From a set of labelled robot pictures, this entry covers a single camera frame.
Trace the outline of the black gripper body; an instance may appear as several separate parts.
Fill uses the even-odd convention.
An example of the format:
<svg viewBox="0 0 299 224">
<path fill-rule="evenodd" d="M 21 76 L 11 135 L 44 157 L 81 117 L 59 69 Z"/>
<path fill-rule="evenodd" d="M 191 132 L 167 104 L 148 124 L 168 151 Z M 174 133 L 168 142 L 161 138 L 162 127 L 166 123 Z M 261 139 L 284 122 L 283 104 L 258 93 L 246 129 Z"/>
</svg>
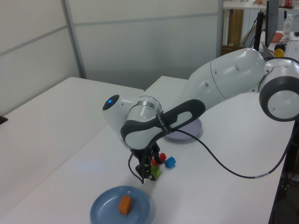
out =
<svg viewBox="0 0 299 224">
<path fill-rule="evenodd" d="M 152 146 L 146 148 L 146 149 L 130 149 L 131 153 L 133 156 L 139 161 L 139 163 L 142 163 L 143 160 L 145 161 L 151 161 L 153 156 L 152 156 L 152 150 L 153 149 L 159 149 L 160 147 L 158 146 L 157 143 L 154 143 Z"/>
</svg>

